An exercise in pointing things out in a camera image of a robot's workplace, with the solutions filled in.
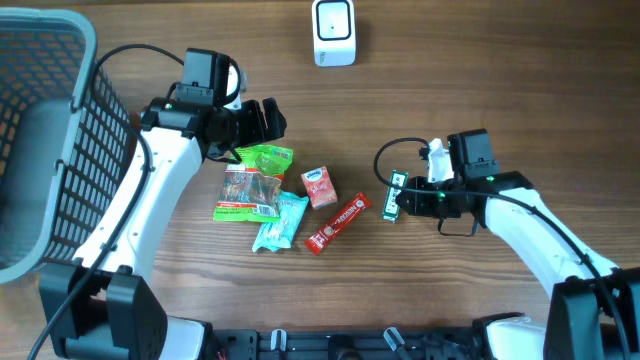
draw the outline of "blue plastic wrapper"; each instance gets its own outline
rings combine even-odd
[[[280,212],[280,220],[262,224],[253,243],[253,252],[260,248],[267,248],[273,252],[279,249],[290,249],[302,215],[309,204],[309,197],[300,198],[295,194],[281,191],[276,204]]]

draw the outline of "plastic basket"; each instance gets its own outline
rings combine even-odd
[[[126,172],[130,135],[87,91],[96,47],[78,13],[0,8],[0,283],[69,263]],[[104,72],[95,86],[128,121]]]

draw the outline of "table top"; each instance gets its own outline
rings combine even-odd
[[[640,4],[358,0],[356,63],[327,69],[313,62],[311,1],[79,3],[54,1],[93,22],[99,55],[150,43],[181,57],[187,47],[232,56],[249,77],[244,98],[274,97],[287,118],[274,142],[295,151],[282,189],[304,194],[300,174],[326,166],[338,191],[337,205],[307,209],[292,249],[256,254],[259,224],[212,221],[225,166],[204,163],[156,256],[152,289],[170,315],[259,330],[469,325],[506,311],[546,321],[546,293],[488,231],[442,237],[434,219],[381,220],[380,146],[476,128],[488,129],[502,169],[531,180],[585,243],[638,265]],[[181,77],[144,50],[106,68],[132,111]],[[384,174],[424,175],[417,148],[390,150]],[[360,191],[373,208],[313,256],[304,240]],[[44,325],[36,283],[29,275],[0,287],[2,359],[24,358]],[[52,356],[47,343],[42,358]]]

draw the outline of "pink packet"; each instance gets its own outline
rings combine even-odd
[[[317,210],[338,201],[338,195],[331,184],[326,167],[321,167],[302,174],[302,182],[307,188],[311,206]]]

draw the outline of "blue package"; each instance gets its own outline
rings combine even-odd
[[[262,224],[256,241],[253,243],[253,252],[262,247],[273,252],[279,249],[290,249],[308,204],[308,196],[300,198],[295,194],[281,191],[276,199],[280,219],[275,223]]]

